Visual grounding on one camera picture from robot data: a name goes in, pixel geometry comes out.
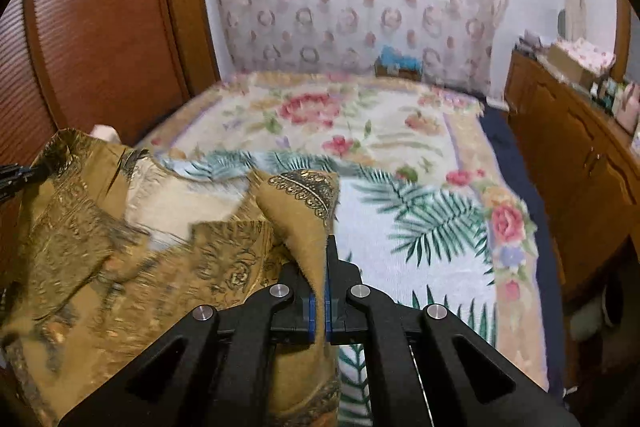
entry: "floral blanket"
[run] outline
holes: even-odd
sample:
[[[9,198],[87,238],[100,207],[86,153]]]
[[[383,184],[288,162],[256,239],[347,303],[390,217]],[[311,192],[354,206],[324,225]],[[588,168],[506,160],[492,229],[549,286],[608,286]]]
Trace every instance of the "floral blanket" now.
[[[444,304],[546,389],[536,226],[481,112],[474,98],[402,80],[253,73],[196,98],[143,145],[186,177],[338,172],[338,253],[363,281],[408,306]],[[340,367],[340,416],[366,425],[362,347],[341,349]]]

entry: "dresser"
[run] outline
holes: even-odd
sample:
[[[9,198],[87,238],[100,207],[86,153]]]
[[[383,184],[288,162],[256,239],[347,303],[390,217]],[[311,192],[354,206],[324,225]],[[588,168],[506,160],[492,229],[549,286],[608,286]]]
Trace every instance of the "dresser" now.
[[[516,51],[505,99],[529,176],[545,201],[562,293],[570,301],[622,247],[631,244],[640,253],[640,160],[613,118]]]

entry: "mattress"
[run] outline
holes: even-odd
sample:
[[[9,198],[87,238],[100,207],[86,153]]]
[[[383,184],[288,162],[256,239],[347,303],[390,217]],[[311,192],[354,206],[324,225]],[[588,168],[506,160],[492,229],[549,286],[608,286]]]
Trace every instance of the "mattress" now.
[[[389,78],[238,74],[143,142],[180,176],[340,174],[338,255],[407,306],[439,302],[558,398],[561,298],[543,203],[498,111]],[[362,346],[340,348],[340,419],[370,420]]]

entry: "navy mattress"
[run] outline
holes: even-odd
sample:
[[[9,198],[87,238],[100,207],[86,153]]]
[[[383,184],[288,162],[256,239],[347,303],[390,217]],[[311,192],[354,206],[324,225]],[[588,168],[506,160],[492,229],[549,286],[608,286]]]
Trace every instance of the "navy mattress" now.
[[[484,116],[480,118],[482,129],[495,151],[495,156],[505,182],[527,203],[529,214],[538,226],[536,244],[538,246],[538,266],[536,279],[540,289],[542,322],[545,329],[546,367],[549,380],[549,394],[562,399],[564,386],[564,325],[562,321],[562,298],[556,259],[551,247],[551,236],[546,220],[545,205],[527,176],[524,159],[511,132],[504,114],[485,105]]]

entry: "silver bolt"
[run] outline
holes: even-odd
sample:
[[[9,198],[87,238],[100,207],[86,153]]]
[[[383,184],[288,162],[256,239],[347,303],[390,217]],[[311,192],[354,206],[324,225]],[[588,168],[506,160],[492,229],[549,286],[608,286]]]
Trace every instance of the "silver bolt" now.
[[[289,295],[289,287],[286,284],[274,284],[269,293],[274,297],[286,297]]]
[[[447,309],[442,304],[431,304],[427,308],[427,314],[432,319],[439,321],[447,316]]]
[[[358,299],[364,299],[365,297],[368,297],[370,293],[371,290],[367,285],[364,284],[356,284],[355,286],[351,287],[351,295],[357,297]]]
[[[198,306],[191,312],[193,318],[197,321],[208,321],[213,316],[213,308],[211,306]]]

